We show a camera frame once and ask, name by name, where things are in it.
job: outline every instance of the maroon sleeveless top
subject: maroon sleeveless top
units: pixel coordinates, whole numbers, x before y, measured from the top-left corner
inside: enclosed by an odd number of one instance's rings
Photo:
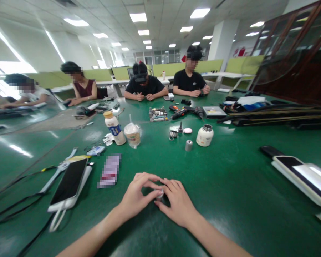
[[[92,95],[92,87],[93,87],[94,80],[88,80],[88,85],[86,88],[83,88],[79,83],[74,83],[75,88],[80,94],[80,97],[88,97]],[[97,89],[97,99],[103,99],[103,96],[100,94],[100,90]]]

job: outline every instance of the circuit board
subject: circuit board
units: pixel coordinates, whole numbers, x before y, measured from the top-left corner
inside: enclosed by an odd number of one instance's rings
[[[150,108],[149,110],[150,122],[166,121],[168,120],[167,110],[164,108]]]

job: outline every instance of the man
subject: man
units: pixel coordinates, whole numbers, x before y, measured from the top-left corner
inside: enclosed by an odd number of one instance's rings
[[[132,100],[143,101],[146,98],[152,101],[169,93],[168,89],[158,80],[158,78],[147,73],[145,63],[135,63],[133,65],[132,78],[125,90],[124,97]]]
[[[55,98],[49,91],[39,87],[33,79],[30,79],[23,74],[14,73],[7,75],[4,81],[10,86],[16,86],[21,91],[21,93],[19,94],[21,98],[14,103],[1,105],[1,108],[34,106],[43,102],[56,102]]]
[[[198,45],[190,46],[187,50],[185,69],[177,72],[174,78],[174,94],[198,97],[202,93],[207,95],[210,87],[206,84],[200,73],[194,69],[202,58],[202,48]]]

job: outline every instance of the woman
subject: woman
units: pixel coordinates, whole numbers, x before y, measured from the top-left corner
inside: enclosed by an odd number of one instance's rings
[[[82,68],[76,63],[70,61],[63,63],[61,71],[69,75],[73,80],[72,87],[74,88],[76,98],[66,100],[66,102],[71,101],[69,106],[78,105],[89,100],[103,99],[103,96],[97,90],[95,81],[85,78]]]

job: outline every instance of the white t-shirt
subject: white t-shirt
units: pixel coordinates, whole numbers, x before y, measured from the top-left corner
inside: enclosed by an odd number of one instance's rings
[[[19,95],[22,97],[27,97],[31,102],[36,102],[39,100],[42,94],[46,94],[49,96],[46,100],[47,103],[56,102],[54,96],[49,91],[42,87],[39,87],[38,85],[35,85],[35,91],[33,93],[20,93]]]

